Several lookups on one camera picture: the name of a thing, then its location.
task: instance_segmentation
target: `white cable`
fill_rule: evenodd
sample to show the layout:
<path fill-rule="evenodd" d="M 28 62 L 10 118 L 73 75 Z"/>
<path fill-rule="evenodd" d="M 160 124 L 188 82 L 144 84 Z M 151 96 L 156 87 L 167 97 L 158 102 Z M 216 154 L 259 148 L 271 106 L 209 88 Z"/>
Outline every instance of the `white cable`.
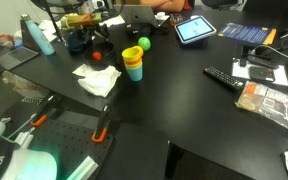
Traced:
<path fill-rule="evenodd" d="M 259 46 L 255 47 L 253 50 L 256 50 L 256 49 L 259 48 L 259 47 L 267 47 L 267 48 L 273 50 L 274 52 L 276 52 L 276 53 L 278 53 L 278 54 L 280 54 L 280 55 L 288 58 L 288 55 L 283 54 L 283 53 L 279 52 L 278 50 L 276 50 L 276 49 L 274 49 L 274 48 L 272 48 L 272 47 L 270 47 L 270 46 L 266 46 L 266 45 L 259 45 Z"/>
<path fill-rule="evenodd" d="M 29 120 L 27 120 L 21 127 L 19 127 L 16 131 L 14 131 L 11 135 L 7 137 L 7 139 L 10 139 L 12 136 L 14 136 L 18 131 L 20 131 L 26 124 L 31 122 L 31 120 L 36 116 L 36 114 L 33 114 Z"/>

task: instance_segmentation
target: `red ball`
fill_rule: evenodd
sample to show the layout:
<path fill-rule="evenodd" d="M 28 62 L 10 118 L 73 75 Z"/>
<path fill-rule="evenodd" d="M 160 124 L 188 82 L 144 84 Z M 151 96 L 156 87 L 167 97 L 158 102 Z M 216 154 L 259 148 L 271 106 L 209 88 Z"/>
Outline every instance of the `red ball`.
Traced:
<path fill-rule="evenodd" d="M 96 52 L 94 52 L 93 53 L 93 59 L 94 60 L 101 60 L 103 58 L 103 55 L 102 55 L 102 53 L 100 53 L 100 52 L 98 52 L 98 51 L 96 51 Z"/>

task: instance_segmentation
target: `tablet screen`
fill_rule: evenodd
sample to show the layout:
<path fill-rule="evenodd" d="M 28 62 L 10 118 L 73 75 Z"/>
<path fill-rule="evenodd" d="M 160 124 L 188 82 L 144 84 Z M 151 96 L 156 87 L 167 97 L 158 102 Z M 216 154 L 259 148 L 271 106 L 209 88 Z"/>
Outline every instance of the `tablet screen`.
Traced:
<path fill-rule="evenodd" d="M 176 31 L 183 43 L 202 39 L 216 33 L 215 28 L 202 17 L 197 17 L 178 24 L 176 26 Z"/>

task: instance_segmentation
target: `stacked cups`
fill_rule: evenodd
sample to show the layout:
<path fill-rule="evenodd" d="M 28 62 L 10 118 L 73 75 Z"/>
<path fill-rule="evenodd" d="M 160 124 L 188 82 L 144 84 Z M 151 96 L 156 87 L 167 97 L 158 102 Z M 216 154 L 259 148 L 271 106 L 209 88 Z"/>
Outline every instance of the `stacked cups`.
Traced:
<path fill-rule="evenodd" d="M 122 52 L 125 68 L 132 81 L 140 81 L 143 77 L 143 54 L 141 46 L 133 46 Z"/>

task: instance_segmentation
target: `orange clip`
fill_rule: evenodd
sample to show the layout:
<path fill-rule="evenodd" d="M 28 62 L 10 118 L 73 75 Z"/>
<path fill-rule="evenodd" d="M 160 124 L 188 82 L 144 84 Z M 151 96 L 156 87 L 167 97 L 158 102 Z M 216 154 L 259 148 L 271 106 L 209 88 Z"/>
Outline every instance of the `orange clip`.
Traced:
<path fill-rule="evenodd" d="M 92 136 L 92 141 L 96 142 L 96 143 L 101 143 L 104 141 L 104 137 L 106 135 L 106 132 L 107 132 L 107 128 L 104 128 L 103 131 L 102 131 L 102 134 L 101 136 L 98 138 L 98 139 L 95 139 L 95 134 L 96 134 L 96 131 L 93 133 L 93 136 Z"/>
<path fill-rule="evenodd" d="M 40 126 L 45 120 L 47 119 L 47 116 L 44 114 L 39 120 L 37 120 L 35 123 L 31 121 L 31 125 L 34 127 Z"/>

